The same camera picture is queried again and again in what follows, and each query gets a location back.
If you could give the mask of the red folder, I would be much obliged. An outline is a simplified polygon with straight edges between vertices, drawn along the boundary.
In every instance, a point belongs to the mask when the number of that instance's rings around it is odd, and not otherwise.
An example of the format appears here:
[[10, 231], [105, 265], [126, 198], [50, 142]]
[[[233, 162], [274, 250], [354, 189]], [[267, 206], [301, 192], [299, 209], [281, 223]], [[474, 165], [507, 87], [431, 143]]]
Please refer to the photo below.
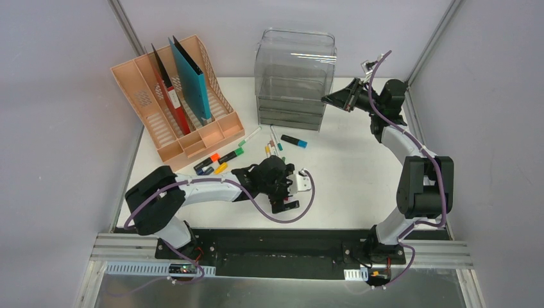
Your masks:
[[160, 91], [163, 95], [164, 101], [168, 107], [168, 110], [172, 114], [174, 120], [176, 121], [179, 129], [182, 132], [182, 135], [187, 135], [191, 133], [185, 112], [182, 108], [181, 101], [177, 95], [175, 87], [172, 84], [172, 81], [164, 67], [164, 64], [159, 57], [157, 50], [154, 45], [151, 45], [153, 50], [152, 59], [156, 62], [156, 67], [154, 68], [155, 77], [160, 87]]

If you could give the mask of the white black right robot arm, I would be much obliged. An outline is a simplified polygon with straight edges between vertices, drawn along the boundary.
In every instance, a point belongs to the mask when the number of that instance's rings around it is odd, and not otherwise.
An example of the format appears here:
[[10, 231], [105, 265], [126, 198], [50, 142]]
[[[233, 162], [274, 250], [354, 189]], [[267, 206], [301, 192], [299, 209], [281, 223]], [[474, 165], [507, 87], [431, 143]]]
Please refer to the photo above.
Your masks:
[[345, 88], [321, 98], [347, 112], [356, 108], [367, 112], [371, 133], [402, 164], [396, 209], [371, 228], [361, 248], [352, 250], [352, 257], [364, 262], [403, 257], [402, 239], [419, 225], [443, 227], [452, 210], [454, 162], [428, 150], [410, 133], [400, 113], [407, 88], [406, 83], [391, 79], [377, 94], [369, 82], [354, 78]]

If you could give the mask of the smoked clear drawer box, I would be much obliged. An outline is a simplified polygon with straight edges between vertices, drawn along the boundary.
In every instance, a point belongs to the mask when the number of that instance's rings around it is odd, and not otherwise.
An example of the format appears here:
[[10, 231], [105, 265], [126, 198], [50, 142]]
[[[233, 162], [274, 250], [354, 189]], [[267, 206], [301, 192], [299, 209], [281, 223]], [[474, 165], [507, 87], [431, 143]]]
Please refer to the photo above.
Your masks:
[[261, 125], [318, 131], [337, 62], [336, 38], [318, 31], [266, 29], [255, 52], [255, 97]]

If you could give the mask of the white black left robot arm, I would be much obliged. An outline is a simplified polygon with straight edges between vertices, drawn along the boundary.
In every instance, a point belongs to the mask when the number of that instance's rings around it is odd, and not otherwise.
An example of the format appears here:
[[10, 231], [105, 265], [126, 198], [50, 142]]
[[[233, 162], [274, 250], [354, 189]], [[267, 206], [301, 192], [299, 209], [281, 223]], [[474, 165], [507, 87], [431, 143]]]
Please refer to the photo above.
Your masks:
[[188, 222], [176, 217], [182, 207], [211, 201], [254, 201], [262, 194], [267, 196], [272, 213], [278, 214], [298, 208], [295, 195], [311, 188], [307, 172], [295, 172], [293, 164], [274, 155], [260, 164], [218, 175], [189, 176], [161, 166], [125, 193], [130, 215], [124, 227], [139, 235], [157, 236], [185, 260], [194, 255], [196, 239]]

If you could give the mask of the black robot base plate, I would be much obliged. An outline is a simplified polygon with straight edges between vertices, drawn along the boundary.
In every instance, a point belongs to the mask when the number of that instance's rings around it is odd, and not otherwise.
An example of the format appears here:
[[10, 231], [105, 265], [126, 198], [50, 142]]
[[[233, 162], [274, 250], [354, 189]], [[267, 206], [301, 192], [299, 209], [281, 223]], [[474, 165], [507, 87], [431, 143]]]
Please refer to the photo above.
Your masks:
[[406, 263], [404, 249], [374, 232], [303, 229], [193, 229], [181, 251], [222, 277], [342, 280], [345, 270]]

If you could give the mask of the teal folder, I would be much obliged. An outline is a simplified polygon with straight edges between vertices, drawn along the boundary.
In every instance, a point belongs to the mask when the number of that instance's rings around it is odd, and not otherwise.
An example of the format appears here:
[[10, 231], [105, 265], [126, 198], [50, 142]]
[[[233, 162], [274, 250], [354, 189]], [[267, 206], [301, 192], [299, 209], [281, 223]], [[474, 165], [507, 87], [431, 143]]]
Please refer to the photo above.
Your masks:
[[184, 100], [202, 126], [212, 122], [203, 71], [175, 36], [169, 39]]

